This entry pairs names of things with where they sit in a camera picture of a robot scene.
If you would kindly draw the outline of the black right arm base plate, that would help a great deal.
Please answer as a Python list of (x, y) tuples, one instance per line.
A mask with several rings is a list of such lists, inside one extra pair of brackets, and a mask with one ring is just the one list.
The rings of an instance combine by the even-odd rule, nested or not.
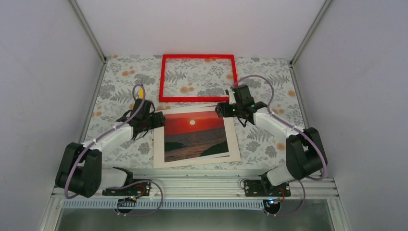
[(289, 197), (291, 196), (289, 183), (278, 186), (271, 185), (264, 180), (243, 180), (243, 189), (247, 197)]

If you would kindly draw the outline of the sunset photo print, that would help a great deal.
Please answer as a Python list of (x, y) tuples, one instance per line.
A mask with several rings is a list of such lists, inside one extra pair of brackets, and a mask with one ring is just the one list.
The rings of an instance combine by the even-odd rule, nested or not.
[(214, 111), (166, 114), (164, 162), (229, 156), (224, 120)]

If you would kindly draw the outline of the yellow handled screwdriver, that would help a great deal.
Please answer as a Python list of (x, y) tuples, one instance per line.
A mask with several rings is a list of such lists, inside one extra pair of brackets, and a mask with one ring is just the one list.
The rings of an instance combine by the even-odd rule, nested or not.
[(141, 99), (144, 97), (144, 90), (142, 87), (139, 89), (138, 97)]

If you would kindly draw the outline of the white mat board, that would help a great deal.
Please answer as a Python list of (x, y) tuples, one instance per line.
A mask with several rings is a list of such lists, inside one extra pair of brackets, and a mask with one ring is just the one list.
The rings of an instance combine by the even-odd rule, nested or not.
[[(163, 114), (174, 114), (174, 113), (189, 113), (189, 112), (201, 112), (201, 111), (214, 111), (215, 103), (207, 103), (201, 105), (187, 106), (181, 108), (173, 108), (163, 110)], [(222, 118), (224, 120), (229, 156), (213, 158), (213, 159), (190, 159), (177, 162), (164, 162), (164, 127), (156, 128), (153, 131), (153, 167), (154, 168), (171, 168), (171, 167), (186, 167), (194, 165), (206, 165), (206, 164), (218, 164), (225, 162), (234, 162), (241, 159), (241, 154), (239, 151), (239, 145), (236, 135), (236, 129), (234, 121), (231, 117)]]

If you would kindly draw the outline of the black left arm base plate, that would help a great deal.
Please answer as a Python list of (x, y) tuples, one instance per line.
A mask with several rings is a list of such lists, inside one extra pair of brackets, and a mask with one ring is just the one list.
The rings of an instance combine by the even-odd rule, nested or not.
[(126, 188), (123, 189), (104, 189), (103, 196), (124, 196), (124, 197), (140, 197), (149, 196), (151, 182), (149, 180), (133, 179), (125, 183)]

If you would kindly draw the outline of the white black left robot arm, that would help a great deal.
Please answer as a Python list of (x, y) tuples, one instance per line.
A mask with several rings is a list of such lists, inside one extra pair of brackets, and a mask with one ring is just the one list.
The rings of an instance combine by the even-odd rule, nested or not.
[(148, 131), (165, 125), (165, 116), (149, 100), (136, 99), (131, 110), (114, 126), (93, 140), (72, 142), (64, 154), (55, 178), (55, 186), (64, 189), (67, 199), (78, 195), (92, 197), (99, 190), (117, 190), (122, 195), (133, 191), (133, 173), (123, 167), (103, 167), (104, 154), (122, 143), (142, 138)]

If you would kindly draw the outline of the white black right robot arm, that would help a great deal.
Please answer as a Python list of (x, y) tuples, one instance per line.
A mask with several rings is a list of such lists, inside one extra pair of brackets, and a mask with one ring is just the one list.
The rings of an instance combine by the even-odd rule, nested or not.
[(315, 128), (303, 129), (287, 122), (273, 111), (269, 104), (255, 102), (247, 85), (229, 91), (229, 102), (218, 103), (215, 112), (219, 117), (235, 117), (242, 126), (249, 122), (285, 140), (285, 162), (261, 175), (261, 191), (274, 195), (279, 185), (294, 180), (312, 178), (321, 171), (319, 180), (327, 176), (327, 158)]

